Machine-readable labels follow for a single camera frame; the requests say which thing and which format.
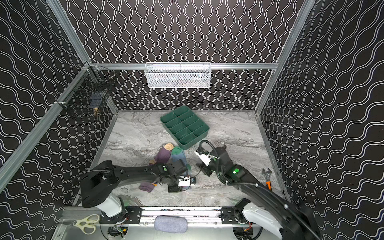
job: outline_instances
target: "gray fabric pad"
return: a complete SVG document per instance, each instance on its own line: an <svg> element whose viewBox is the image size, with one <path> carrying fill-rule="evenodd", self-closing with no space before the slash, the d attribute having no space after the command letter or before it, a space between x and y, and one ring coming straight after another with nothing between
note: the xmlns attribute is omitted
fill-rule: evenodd
<svg viewBox="0 0 384 240"><path fill-rule="evenodd" d="M187 220L182 217L157 216L154 226L156 230L162 232L185 233Z"/></svg>

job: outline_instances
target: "gray marble surface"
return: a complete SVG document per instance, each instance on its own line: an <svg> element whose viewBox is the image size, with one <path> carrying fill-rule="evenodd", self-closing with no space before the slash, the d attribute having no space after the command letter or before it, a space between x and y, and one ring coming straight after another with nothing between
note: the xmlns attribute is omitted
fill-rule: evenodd
<svg viewBox="0 0 384 240"><path fill-rule="evenodd" d="M100 162L112 160L115 165L127 167L147 165L163 145L175 144L160 122L160 117L167 112L119 112ZM233 162L265 182L262 168L273 168L253 112L196 111L196 114L210 127L207 140L215 146L227 145ZM197 145L185 151L193 175L199 170L195 164L201 162L194 154ZM274 173L271 182L274 192L282 196ZM207 177L202 173L197 176L195 186L180 193L168 193L167 185L158 185L151 193L138 187L139 184L127 185L113 192L122 197L126 205L139 206L232 206L246 197L234 187L221 184L215 175Z"/></svg>

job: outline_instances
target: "sock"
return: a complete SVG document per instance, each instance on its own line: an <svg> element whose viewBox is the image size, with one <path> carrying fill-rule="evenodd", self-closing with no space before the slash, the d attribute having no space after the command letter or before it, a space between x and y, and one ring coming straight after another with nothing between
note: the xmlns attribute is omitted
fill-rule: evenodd
<svg viewBox="0 0 384 240"><path fill-rule="evenodd" d="M155 159L151 159L149 161L149 165L155 164L155 162L159 162L163 164L167 163L170 158L172 149L173 149L172 143L166 144L164 147L160 149ZM142 182L140 183L140 186L139 186L140 190L147 191L147 192L151 192L154 188L155 188L155 185L153 185L150 182Z"/></svg>
<svg viewBox="0 0 384 240"><path fill-rule="evenodd" d="M142 191L151 192L155 188L155 185L153 185L150 182L142 182L140 183L139 189Z"/></svg>
<svg viewBox="0 0 384 240"><path fill-rule="evenodd" d="M188 172L191 170L191 166L189 164L187 164L187 158L185 157L184 150L181 149L181 147L179 147L179 146L174 147L172 149L171 154L172 154L172 161L173 162L181 160L187 166ZM181 175L187 176L188 174L187 174L187 172L183 172Z"/></svg>
<svg viewBox="0 0 384 240"><path fill-rule="evenodd" d="M159 151L159 153L155 157L155 161L159 163L167 163L170 158L171 150L173 149L172 143L166 144L164 147L162 147Z"/></svg>

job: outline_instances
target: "wavy line pattern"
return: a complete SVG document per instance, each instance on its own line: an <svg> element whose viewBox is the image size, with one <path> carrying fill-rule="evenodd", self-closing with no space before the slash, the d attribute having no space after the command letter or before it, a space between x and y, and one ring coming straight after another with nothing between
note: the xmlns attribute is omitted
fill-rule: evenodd
<svg viewBox="0 0 384 240"><path fill-rule="evenodd" d="M115 71L111 93L123 110L255 110L271 70L213 70L210 88L149 88L144 71Z"/></svg>
<svg viewBox="0 0 384 240"><path fill-rule="evenodd" d="M276 62L303 0L61 0L93 62Z"/></svg>
<svg viewBox="0 0 384 240"><path fill-rule="evenodd" d="M82 63L45 0L0 1L0 166ZM0 193L0 239L51 239L112 119L76 122L61 113Z"/></svg>
<svg viewBox="0 0 384 240"><path fill-rule="evenodd" d="M0 167L82 66L45 0L0 2Z"/></svg>
<svg viewBox="0 0 384 240"><path fill-rule="evenodd" d="M89 169L112 120L76 122L63 111L0 194L0 239L51 239L64 206L72 205L76 176Z"/></svg>
<svg viewBox="0 0 384 240"><path fill-rule="evenodd" d="M384 2L317 1L260 115L323 239L382 239Z"/></svg>

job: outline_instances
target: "black wire basket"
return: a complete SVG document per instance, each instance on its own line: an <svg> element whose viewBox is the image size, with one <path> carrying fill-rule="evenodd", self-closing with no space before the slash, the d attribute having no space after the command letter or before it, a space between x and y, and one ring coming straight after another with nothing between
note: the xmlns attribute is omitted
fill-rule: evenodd
<svg viewBox="0 0 384 240"><path fill-rule="evenodd" d="M100 66L89 68L63 103L66 114L79 121L98 121L114 87L116 73Z"/></svg>

